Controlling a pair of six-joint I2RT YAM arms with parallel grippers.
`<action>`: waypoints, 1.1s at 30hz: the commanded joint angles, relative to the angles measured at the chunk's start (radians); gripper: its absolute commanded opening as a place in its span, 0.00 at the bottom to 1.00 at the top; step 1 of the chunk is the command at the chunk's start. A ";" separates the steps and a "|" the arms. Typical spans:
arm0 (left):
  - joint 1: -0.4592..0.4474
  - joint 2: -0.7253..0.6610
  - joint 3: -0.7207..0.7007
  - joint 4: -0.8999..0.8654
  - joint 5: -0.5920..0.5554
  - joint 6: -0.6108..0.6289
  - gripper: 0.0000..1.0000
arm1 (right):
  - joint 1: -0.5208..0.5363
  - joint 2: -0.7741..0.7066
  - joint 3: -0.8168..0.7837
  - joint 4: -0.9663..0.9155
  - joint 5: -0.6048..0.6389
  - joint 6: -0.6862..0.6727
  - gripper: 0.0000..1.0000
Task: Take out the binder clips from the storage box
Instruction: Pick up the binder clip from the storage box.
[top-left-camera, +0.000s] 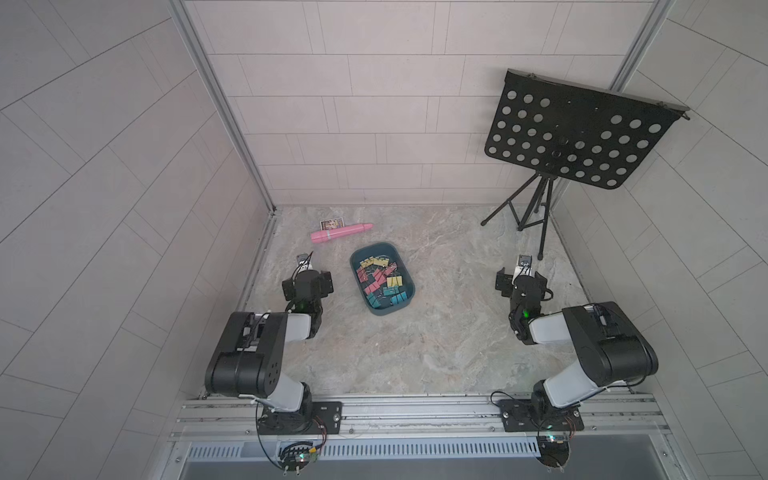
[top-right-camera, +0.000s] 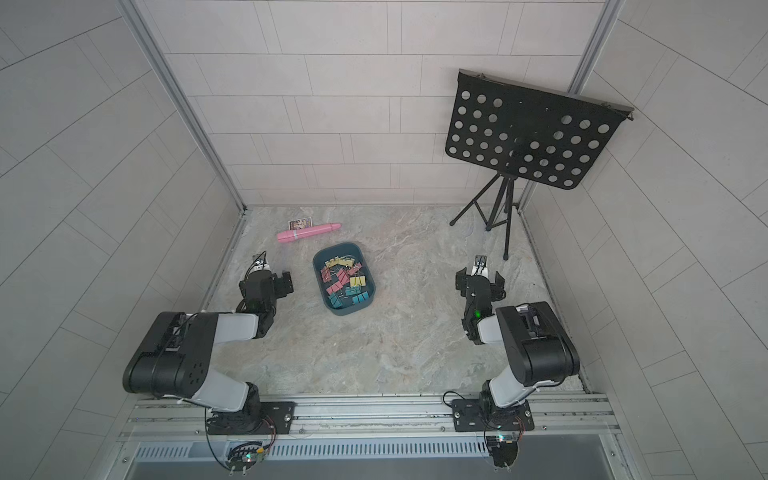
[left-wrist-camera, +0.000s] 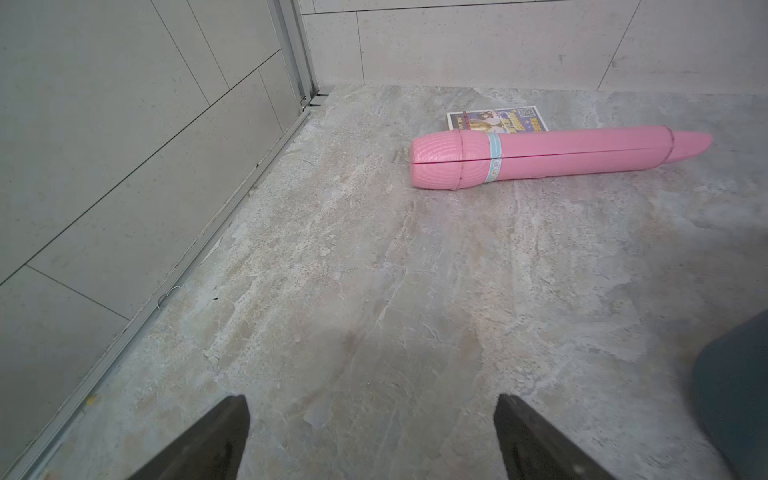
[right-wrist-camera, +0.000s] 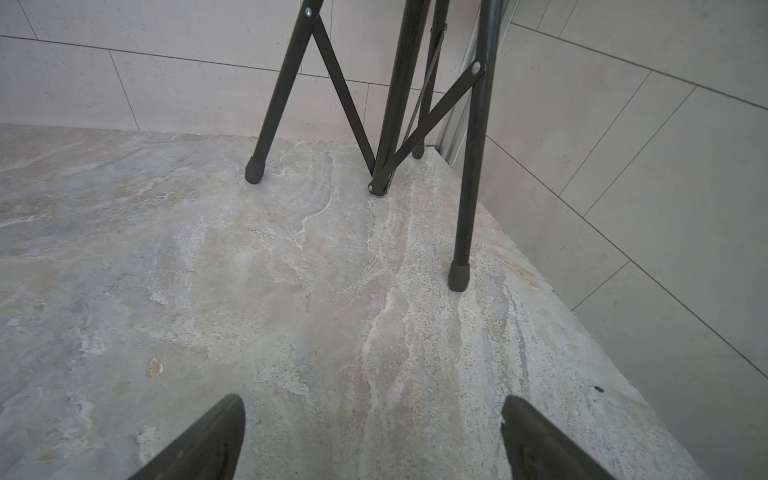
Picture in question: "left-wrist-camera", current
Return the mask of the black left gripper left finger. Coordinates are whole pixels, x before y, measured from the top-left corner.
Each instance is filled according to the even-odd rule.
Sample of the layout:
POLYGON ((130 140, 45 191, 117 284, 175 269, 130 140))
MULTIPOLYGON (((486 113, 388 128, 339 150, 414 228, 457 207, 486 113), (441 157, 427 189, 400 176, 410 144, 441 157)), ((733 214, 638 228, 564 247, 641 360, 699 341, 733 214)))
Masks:
POLYGON ((235 480, 249 428, 250 412, 246 397, 230 395, 129 479, 235 480))

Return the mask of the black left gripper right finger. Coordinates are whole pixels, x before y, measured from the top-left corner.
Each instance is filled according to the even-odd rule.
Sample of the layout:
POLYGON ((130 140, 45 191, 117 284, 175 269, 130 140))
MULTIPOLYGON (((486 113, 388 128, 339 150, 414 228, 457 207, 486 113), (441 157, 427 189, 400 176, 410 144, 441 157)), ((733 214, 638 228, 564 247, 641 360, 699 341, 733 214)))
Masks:
POLYGON ((494 427, 510 479, 611 479, 613 475, 516 395, 501 394, 494 427))

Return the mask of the teal plastic storage box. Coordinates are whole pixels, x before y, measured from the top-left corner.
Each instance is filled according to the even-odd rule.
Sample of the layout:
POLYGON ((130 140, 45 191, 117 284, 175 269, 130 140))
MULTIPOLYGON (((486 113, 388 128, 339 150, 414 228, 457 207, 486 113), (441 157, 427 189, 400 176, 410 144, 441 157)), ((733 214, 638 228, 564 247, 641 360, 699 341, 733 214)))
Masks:
POLYGON ((767 313, 711 341, 696 358, 700 425, 739 479, 767 477, 767 313))

